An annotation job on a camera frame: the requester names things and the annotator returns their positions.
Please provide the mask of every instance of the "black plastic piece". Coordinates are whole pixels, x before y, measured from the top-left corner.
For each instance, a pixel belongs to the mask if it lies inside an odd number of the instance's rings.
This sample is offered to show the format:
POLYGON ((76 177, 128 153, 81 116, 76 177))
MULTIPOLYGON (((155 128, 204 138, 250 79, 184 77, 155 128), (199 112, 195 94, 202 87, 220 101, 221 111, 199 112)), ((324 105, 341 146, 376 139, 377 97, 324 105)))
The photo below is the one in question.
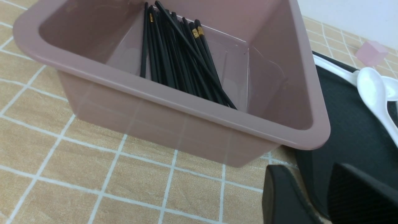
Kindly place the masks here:
POLYGON ((398 223, 398 191, 348 164, 335 164, 328 191, 333 224, 398 223))
MULTIPOLYGON (((345 70, 356 70, 313 53, 345 70)), ((328 111, 331 134, 321 148, 312 151, 295 150, 295 154, 311 203, 319 213, 330 219, 327 193, 333 164, 350 164, 397 190, 398 150, 385 128, 362 102, 353 85, 320 67, 316 69, 328 111)), ((388 103, 388 111, 397 124, 395 102, 388 103)))
POLYGON ((267 166, 262 207, 264 224, 322 224, 283 165, 267 166))

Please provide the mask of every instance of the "white wall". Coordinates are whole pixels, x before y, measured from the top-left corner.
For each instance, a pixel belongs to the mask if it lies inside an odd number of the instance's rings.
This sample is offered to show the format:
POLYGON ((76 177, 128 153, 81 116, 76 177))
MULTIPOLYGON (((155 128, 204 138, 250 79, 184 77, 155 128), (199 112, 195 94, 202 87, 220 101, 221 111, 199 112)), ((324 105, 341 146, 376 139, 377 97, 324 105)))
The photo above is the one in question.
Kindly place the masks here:
POLYGON ((297 0, 304 16, 398 49, 398 0, 297 0))

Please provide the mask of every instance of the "beige tile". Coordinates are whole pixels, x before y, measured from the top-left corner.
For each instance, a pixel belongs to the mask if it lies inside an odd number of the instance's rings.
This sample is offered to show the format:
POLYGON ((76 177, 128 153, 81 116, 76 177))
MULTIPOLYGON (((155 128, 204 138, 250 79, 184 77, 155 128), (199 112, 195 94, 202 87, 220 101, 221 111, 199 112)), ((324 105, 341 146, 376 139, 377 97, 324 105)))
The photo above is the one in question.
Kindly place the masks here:
POLYGON ((13 25, 18 16, 24 11, 25 10, 11 4, 0 2, 0 21, 8 25, 13 25))
POLYGON ((361 69, 366 67, 366 65, 364 65, 357 57, 353 56, 352 59, 354 60, 356 68, 361 69))
POLYGON ((398 63, 398 56, 393 55, 393 54, 388 54, 386 57, 387 60, 394 62, 394 63, 398 63))
POLYGON ((218 220, 221 182, 174 171, 166 208, 218 220))
POLYGON ((325 37, 323 35, 319 35, 316 33, 312 33, 307 31, 308 39, 317 43, 321 43, 323 45, 327 45, 325 37))
POLYGON ((330 28, 332 30, 335 30, 337 32, 341 32, 341 30, 339 28, 337 28, 337 27, 334 27, 334 26, 331 26, 331 25, 328 25, 328 24, 324 24, 324 23, 323 23, 323 26, 326 27, 326 28, 330 28))
POLYGON ((344 41, 346 43, 347 46, 359 49, 362 46, 362 43, 357 40, 357 39, 353 39, 351 37, 348 36, 344 36, 344 41))
POLYGON ((19 55, 25 55, 19 48, 18 46, 15 44, 15 41, 12 40, 10 41, 5 47, 3 47, 3 50, 5 51, 9 51, 15 54, 19 54, 19 55))
POLYGON ((0 169, 0 180, 0 214, 9 217, 32 179, 0 169))
POLYGON ((391 77, 391 78, 396 79, 394 73, 393 73, 390 69, 385 69, 385 68, 383 68, 383 67, 376 66, 376 70, 377 70, 381 75, 388 76, 388 77, 391 77))
POLYGON ((348 36, 348 37, 350 37, 350 38, 352 38, 352 39, 355 39, 355 40, 360 40, 360 38, 359 38, 359 36, 358 35, 355 35, 355 34, 353 34, 353 33, 349 33, 349 32, 347 32, 347 31, 342 31, 343 32, 343 34, 345 35, 345 36, 348 36))
POLYGON ((114 153, 61 141, 41 176, 101 190, 114 158, 114 153))
POLYGON ((12 29, 3 25, 0 25, 0 45, 5 43, 12 37, 12 29))
POLYGON ((171 165, 174 149, 135 137, 127 137, 123 152, 171 165))
POLYGON ((388 50, 388 52, 389 52, 390 54, 393 54, 393 55, 397 55, 397 56, 398 56, 398 52, 397 52, 396 49, 392 49, 391 47, 386 47, 386 48, 387 48, 387 50, 388 50))
POLYGON ((8 0, 8 1, 25 8, 29 8, 30 6, 35 4, 38 0, 8 0))
POLYGON ((37 181, 13 223, 87 223, 97 196, 37 181))
POLYGON ((0 81, 0 110, 2 110, 14 96, 22 89, 22 86, 0 81))
POLYGON ((161 206, 170 168, 120 156, 106 193, 161 206))
POLYGON ((6 224, 8 217, 6 217, 4 214, 0 213, 0 223, 1 224, 6 224))
POLYGON ((326 37, 333 39, 333 40, 340 41, 340 42, 344 42, 343 36, 341 35, 341 33, 339 31, 336 31, 329 27, 324 27, 324 31, 325 31, 326 37))
POLYGON ((75 119, 65 133, 66 137, 93 145, 117 150, 123 134, 75 119))
POLYGON ((398 72, 398 63, 388 62, 388 64, 394 72, 398 72))
POLYGON ((381 66, 381 67, 383 67, 383 68, 385 68, 385 69, 390 69, 390 66, 387 64, 387 61, 386 61, 386 60, 382 60, 382 61, 378 64, 378 66, 381 66))
POLYGON ((328 57, 331 57, 332 55, 330 54, 329 48, 325 45, 315 43, 313 41, 310 41, 311 49, 315 52, 318 52, 320 54, 326 55, 328 57))
POLYGON ((268 159, 258 158, 241 168, 227 166, 225 180, 262 189, 264 187, 265 169, 268 164, 268 159))
POLYGON ((339 50, 339 51, 342 51, 342 52, 345 52, 345 53, 348 53, 348 50, 345 47, 344 43, 335 41, 335 40, 330 39, 330 38, 326 38, 326 40, 328 41, 329 47, 334 48, 334 49, 339 50))
POLYGON ((260 192, 226 184, 222 221, 229 224, 263 223, 262 196, 260 192))
POLYGON ((355 54, 357 53, 358 49, 356 49, 356 48, 354 48, 354 47, 350 47, 350 46, 347 46, 347 48, 348 48, 349 54, 350 54, 351 56, 355 57, 355 54))
POLYGON ((310 20, 307 18, 304 18, 303 20, 304 20, 305 28, 307 30, 310 30, 312 32, 315 32, 315 33, 318 33, 321 35, 323 34, 322 25, 320 23, 314 22, 313 20, 310 20))
POLYGON ((27 83, 42 66, 41 64, 0 52, 0 78, 27 83))
POLYGON ((165 212, 162 224, 208 224, 208 222, 165 212))
POLYGON ((104 197, 94 224, 158 223, 160 211, 104 197))
POLYGON ((179 151, 176 167, 191 170, 211 177, 221 178, 222 164, 179 151))
POLYGON ((57 134, 61 133, 72 114, 67 102, 30 89, 25 90, 5 113, 6 116, 57 134))
POLYGON ((43 69, 31 86, 66 98, 64 89, 62 88, 61 82, 58 78, 58 73, 52 67, 46 67, 43 69))
POLYGON ((271 152, 271 156, 273 159, 297 165, 294 149, 285 146, 280 146, 271 152))
POLYGON ((0 118, 0 164, 36 174, 56 140, 0 118))
POLYGON ((331 49, 331 51, 332 51, 334 59, 336 59, 338 61, 341 61, 341 62, 343 62, 345 64, 354 66, 354 62, 353 62, 353 60, 351 59, 351 57, 350 57, 350 55, 348 53, 343 53, 343 52, 340 52, 340 51, 337 51, 337 50, 334 50, 334 49, 331 49))

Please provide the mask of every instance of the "spoon handle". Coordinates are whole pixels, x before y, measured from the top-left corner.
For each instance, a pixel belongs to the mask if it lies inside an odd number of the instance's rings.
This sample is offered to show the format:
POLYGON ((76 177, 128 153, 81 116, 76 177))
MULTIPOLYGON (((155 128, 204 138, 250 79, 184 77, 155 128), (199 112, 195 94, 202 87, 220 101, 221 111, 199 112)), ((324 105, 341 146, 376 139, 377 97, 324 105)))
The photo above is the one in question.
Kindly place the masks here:
POLYGON ((353 86, 355 87, 357 86, 357 77, 358 77, 357 73, 351 73, 319 56, 316 55, 313 56, 314 56, 314 62, 317 66, 340 76, 341 78, 345 79, 347 82, 351 83, 353 86))
POLYGON ((390 134, 391 139, 394 141, 395 145, 398 148, 398 128, 394 124, 394 121, 391 119, 390 115, 386 111, 383 113, 383 116, 379 117, 380 122, 386 128, 387 132, 390 134))

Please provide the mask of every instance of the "bin rim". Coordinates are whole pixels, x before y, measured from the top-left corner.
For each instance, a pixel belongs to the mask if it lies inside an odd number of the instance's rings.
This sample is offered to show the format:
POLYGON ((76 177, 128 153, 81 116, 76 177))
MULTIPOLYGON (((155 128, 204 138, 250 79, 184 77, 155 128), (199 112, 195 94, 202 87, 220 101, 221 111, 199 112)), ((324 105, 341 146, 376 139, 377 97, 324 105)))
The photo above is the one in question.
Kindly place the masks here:
POLYGON ((39 0, 16 20, 13 28, 14 39, 22 52, 60 71, 281 145, 312 150, 321 147, 328 140, 328 114, 297 0, 289 0, 289 3, 298 33, 297 41, 313 120, 306 130, 283 126, 193 95, 181 94, 181 91, 50 45, 40 36, 39 28, 67 1, 39 0), (111 79, 112 74, 118 74, 118 79, 111 79), (148 85, 156 88, 145 88, 148 85))

